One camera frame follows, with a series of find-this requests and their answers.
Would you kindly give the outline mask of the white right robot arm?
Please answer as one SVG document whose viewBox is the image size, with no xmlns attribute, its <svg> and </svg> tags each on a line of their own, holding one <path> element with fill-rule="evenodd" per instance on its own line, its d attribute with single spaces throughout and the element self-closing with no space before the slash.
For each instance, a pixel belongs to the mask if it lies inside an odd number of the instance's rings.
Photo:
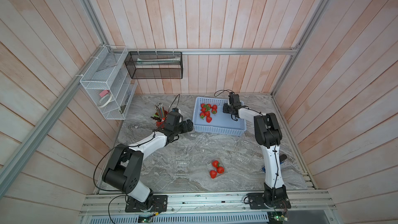
<svg viewBox="0 0 398 224">
<path fill-rule="evenodd" d="M 280 168 L 280 142 L 282 131 L 274 113 L 261 113 L 241 103 L 239 95 L 230 92 L 228 103 L 223 112 L 236 119 L 244 119 L 254 124 L 255 139 L 263 152 L 265 165 L 264 205 L 268 208 L 277 206 L 287 198 L 286 187 Z"/>
</svg>

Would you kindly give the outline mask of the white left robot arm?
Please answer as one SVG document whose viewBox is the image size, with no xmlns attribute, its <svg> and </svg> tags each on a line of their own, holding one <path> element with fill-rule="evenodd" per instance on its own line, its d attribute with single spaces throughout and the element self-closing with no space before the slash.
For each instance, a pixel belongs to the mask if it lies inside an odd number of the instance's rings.
<svg viewBox="0 0 398 224">
<path fill-rule="evenodd" d="M 140 181 L 143 161 L 152 153 L 175 142 L 179 136 L 193 131 L 193 122 L 183 120 L 180 112 L 170 112 L 165 121 L 141 141 L 118 145 L 103 171 L 102 181 L 140 203 L 147 202 L 151 189 Z"/>
</svg>

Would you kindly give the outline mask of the red metal pencil bucket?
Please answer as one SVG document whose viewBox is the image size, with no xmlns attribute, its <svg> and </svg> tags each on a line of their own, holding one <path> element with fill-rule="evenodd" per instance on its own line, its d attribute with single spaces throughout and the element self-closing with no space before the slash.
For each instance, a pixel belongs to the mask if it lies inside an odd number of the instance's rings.
<svg viewBox="0 0 398 224">
<path fill-rule="evenodd" d="M 161 120 L 156 120 L 155 121 L 155 124 L 156 124 L 156 127 L 158 128 L 158 127 L 160 127 L 162 124 L 164 124 L 164 122 L 165 122 L 165 120 L 166 120 L 166 117 L 165 118 L 162 118 Z"/>
</svg>

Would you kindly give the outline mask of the light blue perforated plastic basket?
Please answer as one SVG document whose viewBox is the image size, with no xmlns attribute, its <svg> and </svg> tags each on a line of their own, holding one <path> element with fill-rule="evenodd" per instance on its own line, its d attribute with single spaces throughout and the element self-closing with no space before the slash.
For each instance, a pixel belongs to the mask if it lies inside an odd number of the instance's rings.
<svg viewBox="0 0 398 224">
<path fill-rule="evenodd" d="M 210 97 L 197 97 L 195 101 L 195 107 L 192 117 L 193 127 L 196 132 L 223 134 L 223 135 L 235 135 L 241 136 L 247 130 L 246 120 L 237 119 L 234 121 L 230 114 L 222 112 L 224 103 L 227 103 L 227 99 L 210 98 Z M 211 122 L 206 121 L 206 117 L 203 119 L 200 117 L 202 112 L 201 105 L 210 104 L 211 106 L 217 106 L 217 113 L 214 115 L 210 114 L 212 118 Z"/>
</svg>

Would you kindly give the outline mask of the white tape roll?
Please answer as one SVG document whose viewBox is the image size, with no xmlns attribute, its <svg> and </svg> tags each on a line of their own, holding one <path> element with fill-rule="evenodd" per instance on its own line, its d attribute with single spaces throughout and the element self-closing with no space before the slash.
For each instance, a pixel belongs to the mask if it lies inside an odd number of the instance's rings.
<svg viewBox="0 0 398 224">
<path fill-rule="evenodd" d="M 100 98 L 97 106 L 98 108 L 104 108 L 106 107 L 111 101 L 113 100 L 113 96 L 108 93 L 106 95 L 104 95 L 102 98 Z"/>
</svg>

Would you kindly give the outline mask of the pink sticky note pad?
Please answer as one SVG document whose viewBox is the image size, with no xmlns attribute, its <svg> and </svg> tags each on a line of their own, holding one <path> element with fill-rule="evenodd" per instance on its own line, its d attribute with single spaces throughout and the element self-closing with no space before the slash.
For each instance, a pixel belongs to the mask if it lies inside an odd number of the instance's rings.
<svg viewBox="0 0 398 224">
<path fill-rule="evenodd" d="M 109 90 L 102 90 L 98 95 L 99 95 L 100 98 L 103 98 L 107 94 L 109 94 Z"/>
</svg>

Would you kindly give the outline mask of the black mesh wall basket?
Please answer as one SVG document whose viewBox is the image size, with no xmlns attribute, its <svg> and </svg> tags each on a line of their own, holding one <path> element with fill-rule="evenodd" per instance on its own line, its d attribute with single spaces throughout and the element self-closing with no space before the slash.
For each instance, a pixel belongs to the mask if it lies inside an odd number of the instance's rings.
<svg viewBox="0 0 398 224">
<path fill-rule="evenodd" d="M 132 79 L 182 79 L 181 52 L 131 51 L 124 61 Z"/>
</svg>

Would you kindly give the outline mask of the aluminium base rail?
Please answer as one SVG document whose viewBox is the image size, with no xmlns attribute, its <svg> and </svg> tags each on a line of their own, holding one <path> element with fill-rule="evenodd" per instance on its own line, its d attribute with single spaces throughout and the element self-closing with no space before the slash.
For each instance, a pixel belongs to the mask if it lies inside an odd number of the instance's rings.
<svg viewBox="0 0 398 224">
<path fill-rule="evenodd" d="M 166 214 L 253 212 L 245 197 L 248 191 L 167 193 Z M 336 209 L 326 190 L 288 190 L 291 204 L 288 211 Z M 125 215 L 124 196 L 111 194 L 88 195 L 80 216 Z"/>
</svg>

